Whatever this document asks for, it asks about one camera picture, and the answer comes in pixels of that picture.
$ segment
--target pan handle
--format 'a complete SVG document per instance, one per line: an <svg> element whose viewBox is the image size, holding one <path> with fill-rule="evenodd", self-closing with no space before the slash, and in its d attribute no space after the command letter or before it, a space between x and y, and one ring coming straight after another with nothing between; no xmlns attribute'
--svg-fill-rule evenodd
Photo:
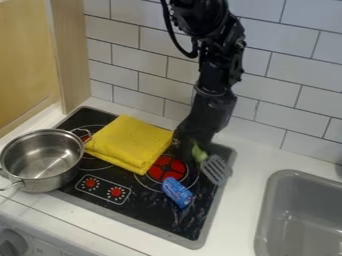
<svg viewBox="0 0 342 256"><path fill-rule="evenodd" d="M89 142L93 139L92 133L87 129L76 128L76 129L71 130L70 132L74 133L76 131L82 131L82 132L88 133L88 138L85 141L83 141L83 144L86 144L87 142Z"/></svg>
<svg viewBox="0 0 342 256"><path fill-rule="evenodd" d="M23 185L24 185L24 182L23 182L22 180L16 181L16 182L12 183L11 185L8 185L7 187L0 188L0 192L9 190L9 189L14 188L14 187L17 187L17 186L19 186L19 185L20 185L20 186L23 186Z"/></svg>

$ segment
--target toy stove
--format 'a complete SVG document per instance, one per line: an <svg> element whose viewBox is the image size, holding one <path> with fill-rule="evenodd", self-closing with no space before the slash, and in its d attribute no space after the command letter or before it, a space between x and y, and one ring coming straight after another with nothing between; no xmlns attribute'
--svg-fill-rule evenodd
<svg viewBox="0 0 342 256"><path fill-rule="evenodd" d="M91 108L80 108L57 126L83 128L96 133L117 116ZM87 134L77 135L87 139ZM229 165L234 151L218 145L212 151ZM163 179L174 177L194 194L193 203L181 210L161 190ZM75 179L51 194L90 211L133 226L190 249L203 246L223 188L214 186L196 167L166 152L141 176L84 154Z"/></svg>

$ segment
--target stove knob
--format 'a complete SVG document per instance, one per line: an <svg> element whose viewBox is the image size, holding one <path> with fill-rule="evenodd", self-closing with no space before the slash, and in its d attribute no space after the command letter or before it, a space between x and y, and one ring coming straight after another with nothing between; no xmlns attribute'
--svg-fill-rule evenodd
<svg viewBox="0 0 342 256"><path fill-rule="evenodd" d="M18 233L5 229L0 232L0 255L22 256L27 252L26 240Z"/></svg>
<svg viewBox="0 0 342 256"><path fill-rule="evenodd" d="M96 180L86 180L85 186L87 188L94 188L96 186Z"/></svg>
<svg viewBox="0 0 342 256"><path fill-rule="evenodd" d="M112 194L112 197L117 198L121 196L122 191L120 188L115 187L115 188L112 188L111 194Z"/></svg>

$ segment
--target gray sink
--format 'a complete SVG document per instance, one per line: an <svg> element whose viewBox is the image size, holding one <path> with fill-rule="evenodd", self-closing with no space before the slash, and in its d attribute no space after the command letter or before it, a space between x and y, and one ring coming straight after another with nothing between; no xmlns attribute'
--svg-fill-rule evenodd
<svg viewBox="0 0 342 256"><path fill-rule="evenodd" d="M342 255L342 184L299 171L273 174L254 245L257 256Z"/></svg>

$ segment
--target folded towel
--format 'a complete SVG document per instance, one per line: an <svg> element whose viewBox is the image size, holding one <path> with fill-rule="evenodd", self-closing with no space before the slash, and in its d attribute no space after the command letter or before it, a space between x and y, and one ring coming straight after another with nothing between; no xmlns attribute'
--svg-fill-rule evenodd
<svg viewBox="0 0 342 256"><path fill-rule="evenodd" d="M123 115L95 133L86 152L144 175L171 141L171 131Z"/></svg>

